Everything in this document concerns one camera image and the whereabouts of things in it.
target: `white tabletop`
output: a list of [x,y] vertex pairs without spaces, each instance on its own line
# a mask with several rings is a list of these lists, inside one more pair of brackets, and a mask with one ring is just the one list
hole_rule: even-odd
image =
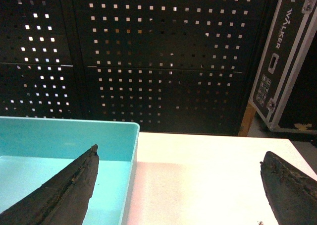
[[317,180],[286,139],[140,133],[129,225],[278,225],[260,176],[272,151]]

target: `turquoise plastic bin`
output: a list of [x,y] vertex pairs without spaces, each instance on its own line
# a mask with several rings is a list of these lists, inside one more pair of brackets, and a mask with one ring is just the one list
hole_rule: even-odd
[[128,122],[0,117],[0,213],[97,144],[99,171],[83,224],[125,224],[139,130]]

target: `black road case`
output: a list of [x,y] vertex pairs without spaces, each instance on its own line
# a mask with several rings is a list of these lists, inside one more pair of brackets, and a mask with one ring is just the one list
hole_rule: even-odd
[[271,131],[317,133],[316,0],[279,0],[250,102]]

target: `pegboard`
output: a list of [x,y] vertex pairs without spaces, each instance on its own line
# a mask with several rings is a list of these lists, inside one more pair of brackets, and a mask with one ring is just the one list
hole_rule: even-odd
[[217,71],[89,67],[92,113],[95,119],[137,122],[145,131],[229,134],[243,77]]
[[74,0],[84,64],[245,71],[264,2]]
[[1,115],[226,135],[238,132],[259,32],[277,3],[0,1]]
[[0,0],[0,62],[72,65],[59,0]]
[[70,66],[0,64],[0,115],[82,118]]

